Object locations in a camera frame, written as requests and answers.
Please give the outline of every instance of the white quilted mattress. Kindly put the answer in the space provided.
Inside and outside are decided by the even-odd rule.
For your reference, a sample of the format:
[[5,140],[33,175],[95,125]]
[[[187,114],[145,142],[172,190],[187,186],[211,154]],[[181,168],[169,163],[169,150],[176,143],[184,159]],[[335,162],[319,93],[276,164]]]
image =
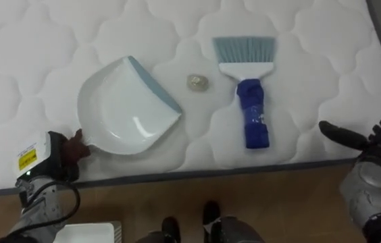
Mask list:
[[[278,42],[263,81],[271,146],[258,151],[244,146],[236,83],[211,43],[249,35]],[[82,181],[351,158],[318,121],[369,134],[381,119],[381,44],[365,0],[0,0],[0,189],[15,183],[19,143],[36,130],[75,132],[82,83],[126,55],[184,115],[139,155],[93,149]],[[189,90],[189,74],[209,89]]]

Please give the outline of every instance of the blue bristles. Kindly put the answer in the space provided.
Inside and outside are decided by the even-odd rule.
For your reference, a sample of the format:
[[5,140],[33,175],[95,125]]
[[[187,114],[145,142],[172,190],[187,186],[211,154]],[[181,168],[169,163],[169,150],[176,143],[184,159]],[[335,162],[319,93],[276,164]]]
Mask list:
[[217,37],[213,44],[219,63],[273,62],[273,37]]

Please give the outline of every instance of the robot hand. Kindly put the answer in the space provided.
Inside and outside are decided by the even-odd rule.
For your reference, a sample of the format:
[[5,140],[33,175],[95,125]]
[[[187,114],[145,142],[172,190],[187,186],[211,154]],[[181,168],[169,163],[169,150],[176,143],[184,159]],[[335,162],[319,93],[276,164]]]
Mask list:
[[[19,222],[0,243],[52,243],[56,234],[64,227],[79,208],[80,195],[73,182],[79,177],[77,162],[90,155],[82,140],[82,130],[67,139],[56,132],[43,133],[33,145],[24,149],[30,166],[24,167],[16,186],[20,189],[22,212]],[[45,148],[48,153],[41,153]],[[57,186],[71,189],[75,194],[75,207],[63,215],[59,205]]]
[[361,151],[352,170],[340,185],[354,224],[368,242],[381,242],[381,121],[368,138],[339,128],[327,121],[320,122],[322,134],[329,139]]

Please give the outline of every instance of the floor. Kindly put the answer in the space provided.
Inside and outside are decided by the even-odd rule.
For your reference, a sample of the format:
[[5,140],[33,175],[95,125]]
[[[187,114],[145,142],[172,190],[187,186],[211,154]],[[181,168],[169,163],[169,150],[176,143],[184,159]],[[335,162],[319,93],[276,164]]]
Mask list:
[[[124,242],[158,230],[175,215],[182,241],[202,242],[201,211],[206,200],[220,202],[223,214],[252,225],[267,242],[364,242],[352,226],[338,185],[349,166],[134,184],[81,190],[82,204],[70,223],[119,220]],[[62,192],[65,210],[73,206]],[[0,197],[0,236],[18,219],[17,196]]]

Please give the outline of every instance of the cable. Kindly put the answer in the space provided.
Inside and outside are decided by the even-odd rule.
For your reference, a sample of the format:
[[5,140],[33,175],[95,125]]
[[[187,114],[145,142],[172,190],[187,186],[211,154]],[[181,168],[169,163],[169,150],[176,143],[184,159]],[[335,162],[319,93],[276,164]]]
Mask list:
[[20,234],[28,231],[28,230],[34,230],[34,229],[38,229],[40,227],[55,225],[57,223],[64,222],[64,221],[68,220],[70,217],[72,217],[73,215],[75,215],[77,210],[80,208],[81,196],[80,196],[78,189],[74,185],[72,185],[71,183],[68,183],[68,182],[53,181],[53,182],[49,182],[49,183],[46,183],[45,185],[41,186],[33,194],[33,196],[30,198],[30,200],[27,202],[27,207],[29,207],[37,199],[37,196],[40,193],[42,193],[42,191],[44,191],[45,189],[47,189],[50,186],[55,186],[55,185],[65,186],[66,188],[69,188],[70,190],[72,190],[74,192],[74,194],[75,194],[75,206],[74,206],[74,208],[67,215],[65,215],[59,219],[55,219],[55,220],[51,220],[51,221],[47,221],[47,222],[43,222],[43,223],[36,223],[33,225],[27,225],[25,227],[22,227],[20,229],[15,230],[14,232],[7,235],[7,237],[17,236],[17,235],[20,235]]

